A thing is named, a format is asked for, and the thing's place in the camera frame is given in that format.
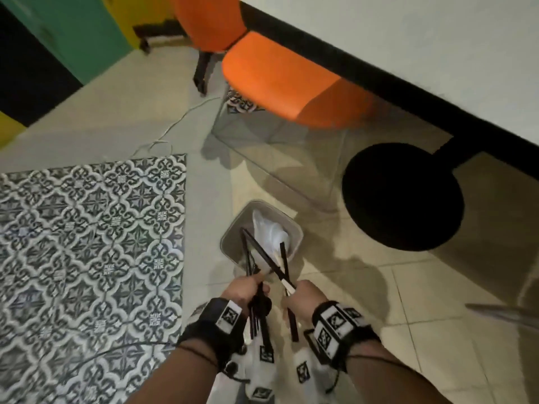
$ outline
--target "yellow object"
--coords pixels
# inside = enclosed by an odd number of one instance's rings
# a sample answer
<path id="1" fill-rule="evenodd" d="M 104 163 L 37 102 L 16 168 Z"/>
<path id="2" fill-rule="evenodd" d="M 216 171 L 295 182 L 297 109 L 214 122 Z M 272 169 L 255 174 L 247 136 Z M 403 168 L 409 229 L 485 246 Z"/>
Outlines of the yellow object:
<path id="1" fill-rule="evenodd" d="M 174 17 L 167 0 L 103 0 L 103 3 L 135 49 L 138 49 L 140 41 L 133 31 L 133 26 L 158 24 Z"/>
<path id="2" fill-rule="evenodd" d="M 18 121 L 0 112 L 0 148 L 10 142 L 12 138 L 21 133 L 25 128 Z"/>

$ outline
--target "person's right arm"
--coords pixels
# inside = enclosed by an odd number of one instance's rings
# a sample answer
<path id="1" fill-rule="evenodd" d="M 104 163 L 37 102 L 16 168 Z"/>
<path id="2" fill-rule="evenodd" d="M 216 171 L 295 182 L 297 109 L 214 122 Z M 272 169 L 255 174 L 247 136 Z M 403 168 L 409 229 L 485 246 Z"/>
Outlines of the person's right arm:
<path id="1" fill-rule="evenodd" d="M 311 281 L 299 281 L 296 292 L 284 300 L 284 307 L 304 323 L 312 324 L 315 309 L 328 299 Z M 378 357 L 397 365 L 354 355 Z M 379 341 L 352 346 L 346 361 L 348 375 L 367 404 L 450 404 L 427 380 L 391 354 Z"/>

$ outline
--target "wristband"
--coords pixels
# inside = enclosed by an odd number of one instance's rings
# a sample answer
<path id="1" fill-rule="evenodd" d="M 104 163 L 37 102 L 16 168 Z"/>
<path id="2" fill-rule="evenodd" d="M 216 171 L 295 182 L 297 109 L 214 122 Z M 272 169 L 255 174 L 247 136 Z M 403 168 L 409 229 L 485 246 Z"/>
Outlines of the wristband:
<path id="1" fill-rule="evenodd" d="M 231 300 L 213 298 L 194 310 L 176 346 L 189 339 L 204 341 L 212 348 L 222 371 L 232 354 L 243 346 L 246 323 L 241 307 Z"/>
<path id="2" fill-rule="evenodd" d="M 329 300 L 313 313 L 314 337 L 329 365 L 346 372 L 346 357 L 354 344 L 380 337 L 353 307 Z"/>

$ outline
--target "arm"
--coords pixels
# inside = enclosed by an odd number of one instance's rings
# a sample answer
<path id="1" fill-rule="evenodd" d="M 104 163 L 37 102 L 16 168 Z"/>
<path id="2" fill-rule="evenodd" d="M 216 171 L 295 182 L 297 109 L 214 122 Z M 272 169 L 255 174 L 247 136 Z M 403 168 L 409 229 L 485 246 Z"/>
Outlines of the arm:
<path id="1" fill-rule="evenodd" d="M 243 308 L 243 314 L 247 315 L 247 305 L 263 279 L 263 274 L 236 278 L 221 297 L 234 301 Z M 264 284 L 264 292 L 268 293 L 269 289 L 269 286 Z M 206 403 L 218 374 L 216 355 L 212 348 L 201 340 L 185 340 L 180 346 L 195 350 L 206 359 L 192 351 L 175 349 L 142 387 L 129 397 L 126 404 Z"/>
<path id="2" fill-rule="evenodd" d="M 283 307 L 291 309 L 297 318 L 312 325 L 315 309 L 327 300 L 311 281 L 299 281 L 296 292 L 284 299 Z M 351 357 L 354 355 L 377 357 L 397 365 Z M 367 404 L 450 404 L 432 384 L 402 364 L 377 340 L 352 346 L 348 357 L 348 374 Z"/>

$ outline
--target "forearm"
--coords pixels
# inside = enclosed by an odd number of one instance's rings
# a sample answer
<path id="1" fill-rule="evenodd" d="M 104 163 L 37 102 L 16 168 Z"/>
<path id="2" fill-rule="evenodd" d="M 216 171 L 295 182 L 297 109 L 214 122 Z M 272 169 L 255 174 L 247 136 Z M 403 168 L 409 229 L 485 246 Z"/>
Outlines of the forearm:
<path id="1" fill-rule="evenodd" d="M 401 364 L 375 340 L 353 346 L 350 355 L 379 357 Z M 409 369 L 365 358 L 349 358 L 346 366 L 366 404 L 449 404 L 432 384 Z"/>
<path id="2" fill-rule="evenodd" d="M 190 347 L 217 363 L 215 353 L 201 340 L 187 340 L 181 346 Z M 177 348 L 126 404 L 205 404 L 216 375 L 216 366 L 195 353 Z"/>

